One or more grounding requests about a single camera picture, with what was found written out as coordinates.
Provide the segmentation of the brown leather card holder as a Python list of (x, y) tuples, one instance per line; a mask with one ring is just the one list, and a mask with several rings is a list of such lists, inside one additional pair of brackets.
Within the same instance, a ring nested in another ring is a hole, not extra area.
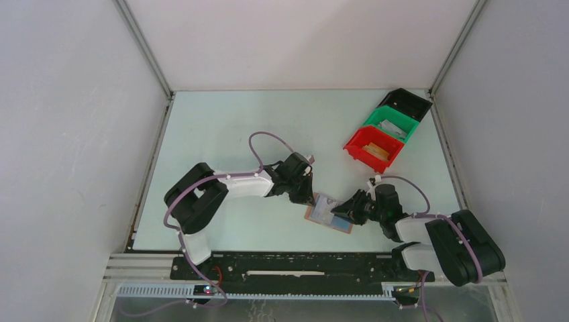
[(342, 233), (350, 234), (352, 227), (353, 227), (353, 224), (351, 224), (347, 221), (344, 221), (341, 218), (339, 218), (339, 222), (341, 223), (341, 227), (339, 229), (334, 229), (334, 230), (340, 231)]

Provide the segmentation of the pale blue patterned card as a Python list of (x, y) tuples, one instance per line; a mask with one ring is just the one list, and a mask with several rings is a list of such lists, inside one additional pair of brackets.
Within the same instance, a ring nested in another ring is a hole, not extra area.
[(331, 210), (338, 206), (335, 199), (323, 194), (315, 194), (315, 204), (308, 208), (305, 218), (311, 222), (324, 225), (333, 229), (339, 229), (341, 223)]

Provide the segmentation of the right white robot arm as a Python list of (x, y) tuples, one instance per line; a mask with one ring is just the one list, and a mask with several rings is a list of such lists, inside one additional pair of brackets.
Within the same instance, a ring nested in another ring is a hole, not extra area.
[(394, 185), (383, 183), (380, 176), (370, 178), (367, 185), (331, 213), (354, 225), (369, 221), (380, 225), (384, 236), (398, 244), (390, 262), (396, 279), (432, 273), (464, 286), (505, 269), (502, 250), (472, 211), (406, 213)]

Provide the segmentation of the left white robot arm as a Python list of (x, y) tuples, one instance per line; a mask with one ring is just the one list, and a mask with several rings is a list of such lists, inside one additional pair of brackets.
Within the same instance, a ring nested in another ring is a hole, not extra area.
[(312, 155), (293, 152), (254, 172), (216, 172), (205, 162), (192, 167), (164, 196), (164, 225), (180, 235), (182, 251), (189, 255), (187, 272), (199, 280), (210, 275), (211, 248), (204, 229), (224, 201), (287, 194), (291, 203), (313, 206), (313, 163)]

